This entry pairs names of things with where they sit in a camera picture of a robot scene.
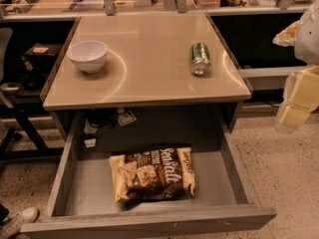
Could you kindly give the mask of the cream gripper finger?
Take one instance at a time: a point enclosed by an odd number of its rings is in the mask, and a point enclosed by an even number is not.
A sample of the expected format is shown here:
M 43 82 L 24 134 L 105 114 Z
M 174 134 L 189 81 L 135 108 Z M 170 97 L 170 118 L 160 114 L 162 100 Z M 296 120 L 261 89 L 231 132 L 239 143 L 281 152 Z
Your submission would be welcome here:
M 272 43 L 281 47 L 294 46 L 297 26 L 298 21 L 290 24 L 273 38 Z
M 319 107 L 319 66 L 308 67 L 288 76 L 283 102 L 280 104 L 275 128 L 291 133 L 300 128 Z

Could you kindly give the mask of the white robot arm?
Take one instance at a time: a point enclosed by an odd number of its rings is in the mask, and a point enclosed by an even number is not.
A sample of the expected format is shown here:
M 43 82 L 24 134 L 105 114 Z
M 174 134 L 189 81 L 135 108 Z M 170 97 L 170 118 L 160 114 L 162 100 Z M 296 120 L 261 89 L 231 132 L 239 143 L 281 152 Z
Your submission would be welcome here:
M 273 43 L 293 46 L 295 57 L 307 64 L 306 69 L 288 76 L 276 116 L 276 130 L 291 133 L 319 107 L 319 0 L 298 21 L 277 34 Z

